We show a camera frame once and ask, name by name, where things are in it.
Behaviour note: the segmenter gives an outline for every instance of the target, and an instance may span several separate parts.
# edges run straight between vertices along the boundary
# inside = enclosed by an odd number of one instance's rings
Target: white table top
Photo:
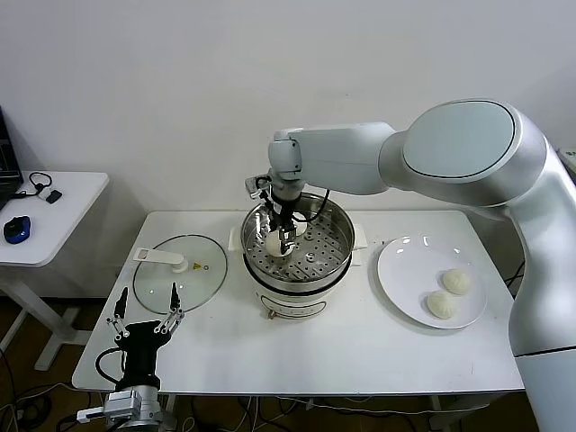
[[[216,295],[186,314],[159,349],[161,391],[180,394],[357,395],[499,392],[523,388],[508,342],[510,294],[466,217],[459,211],[351,211],[368,239],[368,263],[351,267],[317,317],[266,319],[255,282],[239,252]],[[180,234],[199,233],[227,248],[243,211],[151,213],[130,252]],[[375,261],[385,240],[429,235],[460,245],[484,277],[488,305],[468,328],[427,328],[404,316],[378,288]],[[96,356],[113,347],[105,324],[136,263],[127,260],[72,378],[82,389],[110,390],[95,370]],[[157,320],[130,293],[127,323]],[[102,361],[120,377],[119,353]]]
[[[0,229],[15,216],[30,216],[31,220],[30,237],[18,245],[9,244],[0,235],[0,266],[41,267],[49,263],[108,184],[105,173],[42,172],[52,177],[52,187],[61,191],[62,197],[53,204],[36,197],[12,200],[0,210]],[[21,190],[33,193],[28,174],[22,172]]]

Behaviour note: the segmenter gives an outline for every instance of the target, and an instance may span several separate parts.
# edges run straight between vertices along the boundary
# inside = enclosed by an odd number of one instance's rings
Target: table leg
[[[50,369],[62,345],[86,345],[88,343],[91,332],[75,330],[71,326],[80,312],[79,308],[68,308],[64,312],[64,316],[60,317],[28,285],[16,277],[12,277],[7,283],[3,283],[2,291],[52,332],[48,344],[44,347],[34,366],[37,371],[48,371]]]
[[[466,394],[459,396],[457,400],[452,402],[447,407],[441,407],[437,396],[431,396],[432,406],[434,410],[464,410],[461,412],[439,412],[433,415],[428,420],[431,430],[450,430],[450,425],[456,421],[473,413],[472,409],[475,407],[482,407],[496,399],[501,398],[506,393],[482,393],[482,394]]]
[[[6,334],[2,338],[2,342],[0,342],[0,348],[2,348],[4,352],[6,352],[6,349],[10,345],[10,342],[12,342],[14,335],[26,319],[26,315],[28,315],[28,313],[25,309],[22,309],[16,319],[13,321],[12,326],[10,326],[8,331],[6,331]]]

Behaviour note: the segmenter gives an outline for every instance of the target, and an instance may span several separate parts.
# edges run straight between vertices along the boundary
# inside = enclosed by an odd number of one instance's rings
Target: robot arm
[[[509,339],[543,431],[576,424],[576,189],[544,134],[506,103],[466,100],[422,114],[405,131],[382,122],[281,130],[271,169],[247,182],[270,193],[284,243],[304,185],[348,194],[390,187],[510,218],[526,271]]]

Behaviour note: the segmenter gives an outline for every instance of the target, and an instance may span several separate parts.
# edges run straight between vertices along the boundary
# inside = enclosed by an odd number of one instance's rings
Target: pot handle
[[[188,268],[188,261],[184,258],[184,255],[148,249],[147,247],[137,248],[132,259],[142,263],[170,264],[174,273],[182,273]]]

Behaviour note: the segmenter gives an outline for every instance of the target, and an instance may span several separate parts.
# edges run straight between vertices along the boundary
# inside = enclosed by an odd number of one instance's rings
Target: cable
[[[103,371],[102,367],[100,367],[100,362],[102,361],[102,359],[105,356],[108,356],[109,354],[112,354],[112,353],[117,353],[118,351],[122,351],[122,349],[119,346],[117,346],[115,348],[105,349],[102,353],[100,353],[98,355],[98,357],[96,358],[96,361],[94,362],[94,365],[96,366],[96,371],[100,374],[100,376],[102,376],[105,380],[109,381],[112,384],[117,384],[118,380],[115,378],[112,378],[108,373]]]
[[[70,430],[75,425],[78,424],[78,420],[76,419],[76,414],[70,414],[69,416],[65,416],[61,418],[58,423],[56,424],[56,432],[66,432]]]
[[[186,423],[188,423],[189,420],[192,421],[192,425],[188,429],[186,429]],[[196,420],[194,420],[194,417],[187,417],[184,419],[184,422],[182,423],[182,432],[190,432],[192,429],[194,429],[194,426],[196,426]]]
[[[372,398],[372,396],[368,396],[367,398],[363,398],[362,400],[357,400],[357,399],[352,399],[352,398],[344,398],[347,401],[351,401],[353,403],[363,403],[363,402],[367,402]]]
[[[296,409],[296,407],[298,406],[298,402],[293,402],[292,406],[287,411],[284,411],[284,407],[282,406],[282,400],[281,399],[277,399],[277,400],[278,400],[278,407],[280,408],[280,412],[282,412],[285,416],[287,416],[292,411],[294,411]]]
[[[230,429],[224,429],[223,427],[219,427],[218,430],[221,430],[222,432],[237,432],[240,427],[242,426],[242,424],[244,424],[244,420],[246,420],[247,416],[250,416],[250,403],[252,403],[252,398],[248,398],[248,405],[246,407],[244,407],[244,405],[242,403],[240,403],[240,398],[238,398],[238,405],[240,405],[240,407],[242,407],[242,409],[244,410],[244,416],[242,416],[242,418],[240,419],[240,422],[238,423],[238,425],[230,430]],[[252,416],[250,416],[249,418],[249,422],[248,424],[252,423]]]
[[[39,428],[52,410],[52,400],[45,394],[34,399],[16,402],[16,411],[21,412],[18,425],[24,430]]]
[[[258,177],[256,177],[256,188],[258,189],[260,189],[260,186],[258,185],[260,183],[260,180],[271,182],[272,178],[270,177],[270,175],[259,175]]]
[[[304,404],[308,403],[308,402],[305,402],[303,400],[297,400],[297,399],[293,399],[293,398],[285,398],[285,397],[281,397],[281,396],[276,396],[276,397],[278,399],[282,399],[285,401],[297,401],[299,403],[304,403]],[[438,410],[424,409],[422,411],[412,411],[412,412],[410,412],[410,411],[396,411],[393,409],[370,410],[370,409],[357,409],[357,408],[346,408],[346,407],[331,407],[329,405],[319,405],[316,403],[312,403],[311,406],[316,407],[316,408],[328,408],[330,410],[364,412],[364,413],[368,413],[368,414],[404,414],[406,416],[417,416],[420,414],[449,414],[452,412],[470,412],[470,411],[476,411],[476,410],[483,410],[484,408],[488,408],[490,406],[490,404],[486,403],[484,405],[479,405],[477,407],[467,408],[467,409],[438,409]]]
[[[14,409],[14,405],[10,405],[10,409],[12,410],[12,421],[11,421],[10,425],[12,423],[14,423],[14,429],[16,429],[16,432],[19,432],[18,418],[16,417],[16,410]]]
[[[311,218],[309,218],[309,219],[306,219],[306,218],[304,218],[304,219],[298,219],[298,218],[296,218],[296,216],[292,215],[292,219],[294,219],[294,220],[297,221],[297,222],[308,222],[308,223],[314,222],[314,221],[320,216],[320,214],[321,214],[322,211],[324,210],[324,207],[326,207],[326,203],[328,202],[328,197],[329,197],[329,195],[330,195],[330,190],[327,189],[327,190],[326,190],[326,194],[324,195],[324,200],[322,201],[322,204],[320,205],[320,208],[318,209],[318,212],[317,212],[314,216],[312,216]]]
[[[45,178],[48,178],[48,184],[34,182],[34,179],[33,179],[34,176],[43,176]],[[52,186],[52,176],[50,174],[41,173],[40,171],[34,171],[34,172],[30,173],[28,175],[28,180],[30,180],[30,183],[32,183],[34,185],[34,187],[36,187],[36,185],[42,185],[44,187]]]
[[[12,386],[12,395],[13,395],[13,403],[16,403],[16,386],[14,385],[14,374],[12,373],[12,368],[8,363],[8,357],[6,357],[6,353],[2,348],[0,348],[0,356],[4,359],[4,364],[6,365],[6,369],[8,370],[8,375],[10,375],[10,385]]]
[[[279,428],[281,430],[285,430],[286,432],[292,432],[288,427],[284,427],[281,424],[276,423],[273,418],[271,418],[271,419],[264,418],[264,416],[262,415],[262,404],[261,403],[258,404],[257,400],[256,400],[256,415],[258,416],[259,419],[261,419],[267,425],[274,426],[274,427]]]
[[[92,406],[92,393],[90,393],[90,391],[87,391],[86,394],[88,395],[88,403],[86,405],[86,410],[89,409]],[[70,425],[68,427],[62,428],[62,425],[66,424],[66,423],[70,423]],[[56,425],[56,430],[58,432],[66,432],[67,430],[70,430],[71,428],[73,428],[74,426],[79,425],[80,423],[77,420],[77,414],[70,414],[69,416],[66,416],[64,418],[62,418],[58,424]]]
[[[34,181],[34,177],[35,176],[43,176],[45,178],[48,179],[48,183],[42,183],[42,182],[35,182]],[[38,196],[40,194],[40,192],[42,192],[44,190],[44,188],[52,186],[52,177],[49,174],[46,173],[41,173],[40,171],[34,171],[33,173],[30,173],[28,175],[28,180],[30,180],[30,183],[34,186],[34,189],[36,190],[36,192],[34,193],[27,193],[26,191],[21,191],[19,193],[13,193],[10,198],[13,200],[19,200],[22,198],[28,198],[31,196]]]
[[[252,425],[252,432],[256,429],[257,413],[258,413],[258,397],[256,396],[256,408],[254,409],[254,424]]]
[[[514,273],[514,275],[512,277],[509,277],[508,279],[506,279],[506,281],[504,281],[504,283],[506,284],[506,286],[509,288],[510,286],[512,286],[512,284],[514,283],[515,280],[517,280],[519,277],[524,276],[523,274],[520,275],[520,272],[522,271],[522,268],[524,267],[524,264],[526,263],[526,260],[523,259],[522,260],[522,264],[520,264],[518,266],[518,269],[516,270],[516,272]]]

